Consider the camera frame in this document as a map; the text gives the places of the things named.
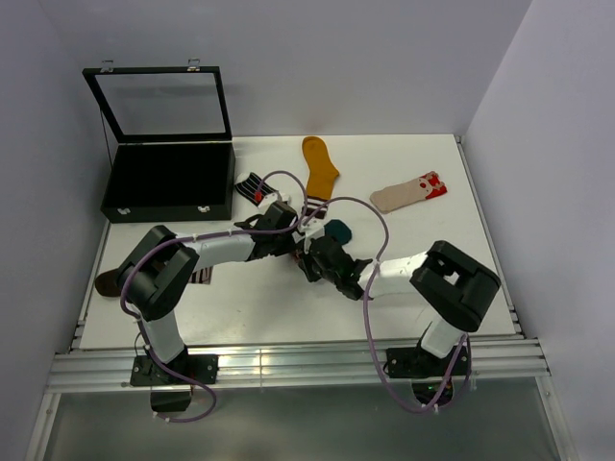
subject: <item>black striped sock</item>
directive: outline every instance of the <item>black striped sock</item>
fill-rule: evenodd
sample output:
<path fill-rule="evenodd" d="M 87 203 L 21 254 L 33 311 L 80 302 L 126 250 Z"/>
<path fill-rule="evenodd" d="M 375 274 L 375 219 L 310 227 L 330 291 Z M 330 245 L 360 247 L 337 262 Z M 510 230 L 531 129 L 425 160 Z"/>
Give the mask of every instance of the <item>black striped sock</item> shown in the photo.
<path fill-rule="evenodd" d="M 324 204 L 326 202 L 326 200 L 323 199 L 319 199 L 318 197 L 310 197 L 309 195 L 307 196 L 307 211 L 306 211 L 306 216 L 309 216 L 311 213 L 314 212 L 314 210 L 316 208 L 318 208 L 319 206 L 321 206 L 322 204 Z M 320 208 L 320 210 L 316 213 L 316 215 L 314 216 L 314 218 L 318 218 L 318 219 L 324 219 L 324 217 L 327 215 L 327 210 L 329 209 L 328 205 L 323 206 L 322 208 Z"/>
<path fill-rule="evenodd" d="M 248 199 L 255 206 L 258 206 L 258 204 L 262 200 L 262 197 L 277 192 L 276 189 L 264 182 L 262 187 L 260 188 L 261 196 L 259 200 L 257 200 L 257 188 L 261 181 L 262 179 L 259 175 L 257 175 L 256 173 L 250 173 L 247 180 L 237 182 L 234 185 L 234 188 L 237 192 L 239 192 L 239 195 Z"/>
<path fill-rule="evenodd" d="M 201 283 L 203 285 L 209 285 L 211 283 L 212 272 L 213 267 L 206 267 L 200 271 L 193 272 L 188 283 Z"/>

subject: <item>white tabletop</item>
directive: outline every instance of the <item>white tabletop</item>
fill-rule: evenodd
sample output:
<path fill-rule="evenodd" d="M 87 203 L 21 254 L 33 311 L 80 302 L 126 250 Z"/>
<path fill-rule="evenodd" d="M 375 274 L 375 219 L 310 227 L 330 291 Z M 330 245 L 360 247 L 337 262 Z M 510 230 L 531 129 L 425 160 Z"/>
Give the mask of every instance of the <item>white tabletop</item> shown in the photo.
<path fill-rule="evenodd" d="M 254 171 L 264 176 L 288 170 L 305 182 L 308 167 L 302 156 L 302 136 L 240 137 L 234 139 L 236 174 Z M 495 270 L 472 190 L 449 134 L 323 136 L 330 157 L 340 171 L 334 196 L 350 195 L 368 201 L 387 185 L 409 181 L 436 171 L 449 192 L 385 215 L 391 231 L 383 259 L 414 255 L 435 240 L 448 240 Z M 268 181 L 292 197 L 301 194 L 285 177 Z M 257 208 L 235 193 L 234 219 L 252 216 Z M 381 224 L 366 208 L 353 203 L 330 206 L 327 219 L 339 218 L 353 231 L 345 249 L 352 257 L 373 257 L 382 243 Z M 99 272 L 114 269 L 157 223 L 114 224 Z M 165 223 L 176 232 L 225 230 L 231 222 Z M 365 338 L 361 303 L 353 302 L 321 280 L 308 283 L 289 256 L 250 263 L 216 266 L 211 285 L 189 285 L 175 309 L 180 333 L 188 345 L 255 345 L 354 341 Z M 418 338 L 434 310 L 418 294 L 378 298 L 370 304 L 376 338 Z M 500 291 L 476 335 L 514 334 L 514 326 Z M 122 313 L 118 299 L 95 291 L 89 302 L 82 349 L 129 348 L 137 333 Z"/>

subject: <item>black case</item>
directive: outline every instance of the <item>black case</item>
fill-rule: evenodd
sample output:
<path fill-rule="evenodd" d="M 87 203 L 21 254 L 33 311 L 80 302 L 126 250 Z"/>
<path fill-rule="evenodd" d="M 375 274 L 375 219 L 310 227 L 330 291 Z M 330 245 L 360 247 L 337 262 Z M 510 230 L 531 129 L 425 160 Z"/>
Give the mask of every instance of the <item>black case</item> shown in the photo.
<path fill-rule="evenodd" d="M 83 74 L 118 142 L 101 205 L 112 223 L 231 219 L 235 157 L 219 67 L 103 67 Z M 132 134 L 122 131 L 118 115 Z M 199 133 L 211 123 L 216 130 Z"/>

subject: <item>orange sock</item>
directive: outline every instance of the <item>orange sock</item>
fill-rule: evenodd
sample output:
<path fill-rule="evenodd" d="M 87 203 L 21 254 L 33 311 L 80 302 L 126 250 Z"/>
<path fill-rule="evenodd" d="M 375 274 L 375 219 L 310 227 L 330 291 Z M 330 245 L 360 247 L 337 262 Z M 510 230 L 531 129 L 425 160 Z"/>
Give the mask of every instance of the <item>orange sock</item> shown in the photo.
<path fill-rule="evenodd" d="M 301 148 L 309 167 L 306 192 L 307 214 L 310 215 L 316 208 L 331 198 L 333 183 L 339 176 L 339 171 L 331 163 L 327 144 L 320 137 L 306 137 Z M 326 214 L 327 207 L 323 206 L 315 217 L 322 219 Z"/>

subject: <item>metal rail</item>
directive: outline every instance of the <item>metal rail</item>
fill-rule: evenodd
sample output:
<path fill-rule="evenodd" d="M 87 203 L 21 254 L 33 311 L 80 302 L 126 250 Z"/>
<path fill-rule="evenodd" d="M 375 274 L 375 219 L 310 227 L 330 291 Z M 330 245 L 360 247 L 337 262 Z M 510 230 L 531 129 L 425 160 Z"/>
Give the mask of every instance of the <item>metal rail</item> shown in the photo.
<path fill-rule="evenodd" d="M 384 350 L 413 346 L 416 341 L 378 343 Z M 472 342 L 476 378 L 548 376 L 549 368 L 538 340 L 501 339 Z M 190 348 L 190 353 L 219 355 L 218 380 L 211 387 L 281 387 L 369 384 L 379 379 L 365 342 L 298 344 L 275 347 Z M 128 384 L 135 352 L 83 352 L 57 355 L 47 394 L 78 392 L 149 391 Z M 186 386 L 167 386 L 182 389 Z"/>

